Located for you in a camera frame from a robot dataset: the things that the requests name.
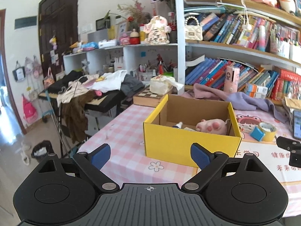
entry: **pink towel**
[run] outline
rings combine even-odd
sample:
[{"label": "pink towel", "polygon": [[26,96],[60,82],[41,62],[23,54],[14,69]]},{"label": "pink towel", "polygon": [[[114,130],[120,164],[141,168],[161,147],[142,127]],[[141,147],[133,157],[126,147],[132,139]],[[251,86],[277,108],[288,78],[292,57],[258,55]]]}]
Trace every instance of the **pink towel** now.
[{"label": "pink towel", "polygon": [[185,92],[182,96],[185,98],[205,98],[226,101],[229,93],[197,83],[193,85],[193,90]]}]

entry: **blue gripper pad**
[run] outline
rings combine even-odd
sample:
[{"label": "blue gripper pad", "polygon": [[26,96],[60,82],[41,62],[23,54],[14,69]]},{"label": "blue gripper pad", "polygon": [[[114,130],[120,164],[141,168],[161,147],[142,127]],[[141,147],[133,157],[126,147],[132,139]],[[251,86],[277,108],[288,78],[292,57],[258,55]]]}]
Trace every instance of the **blue gripper pad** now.
[{"label": "blue gripper pad", "polygon": [[111,157],[111,147],[108,144],[103,144],[95,150],[96,152],[92,154],[90,161],[93,166],[95,166],[98,170],[102,169],[102,167],[108,162]]},{"label": "blue gripper pad", "polygon": [[214,155],[197,143],[191,145],[191,159],[203,170],[214,159]]}]

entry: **door frame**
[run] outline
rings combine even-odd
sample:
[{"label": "door frame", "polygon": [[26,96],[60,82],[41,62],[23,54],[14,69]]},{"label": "door frame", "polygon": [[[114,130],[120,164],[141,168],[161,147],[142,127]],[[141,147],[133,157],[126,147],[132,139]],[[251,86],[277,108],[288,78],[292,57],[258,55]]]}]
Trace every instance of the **door frame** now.
[{"label": "door frame", "polygon": [[3,65],[3,74],[4,74],[4,79],[5,79],[5,83],[6,83],[6,87],[7,87],[7,93],[8,93],[8,97],[9,97],[9,101],[11,104],[11,107],[13,108],[14,114],[17,118],[18,124],[21,128],[22,133],[25,135],[26,129],[23,126],[22,120],[20,118],[12,91],[11,91],[11,85],[9,82],[9,78],[8,78],[8,72],[7,72],[7,65],[6,65],[6,57],[5,57],[5,45],[4,45],[4,28],[5,28],[5,13],[6,13],[6,9],[0,10],[0,20],[1,20],[1,27],[0,27],[0,50],[2,52],[2,65]]}]

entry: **picture frame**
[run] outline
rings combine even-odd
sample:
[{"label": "picture frame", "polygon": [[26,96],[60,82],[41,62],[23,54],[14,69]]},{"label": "picture frame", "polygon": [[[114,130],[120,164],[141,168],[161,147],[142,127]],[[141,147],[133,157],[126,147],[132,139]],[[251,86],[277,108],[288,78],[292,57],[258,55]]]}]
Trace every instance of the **picture frame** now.
[{"label": "picture frame", "polygon": [[117,24],[117,40],[119,40],[120,37],[128,31],[128,27],[129,23],[127,19]]}]

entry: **wooden door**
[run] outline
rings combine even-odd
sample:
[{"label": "wooden door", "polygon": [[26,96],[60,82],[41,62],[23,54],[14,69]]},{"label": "wooden door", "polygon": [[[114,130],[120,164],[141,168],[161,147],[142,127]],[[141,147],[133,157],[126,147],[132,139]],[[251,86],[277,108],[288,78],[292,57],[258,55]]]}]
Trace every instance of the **wooden door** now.
[{"label": "wooden door", "polygon": [[[48,67],[52,73],[61,72],[63,65],[62,53],[68,51],[69,46],[78,41],[77,30],[77,1],[78,0],[42,0],[39,5],[39,38],[40,53],[44,76]],[[56,36],[59,55],[59,65],[51,63],[50,52],[53,46],[50,39]]]}]

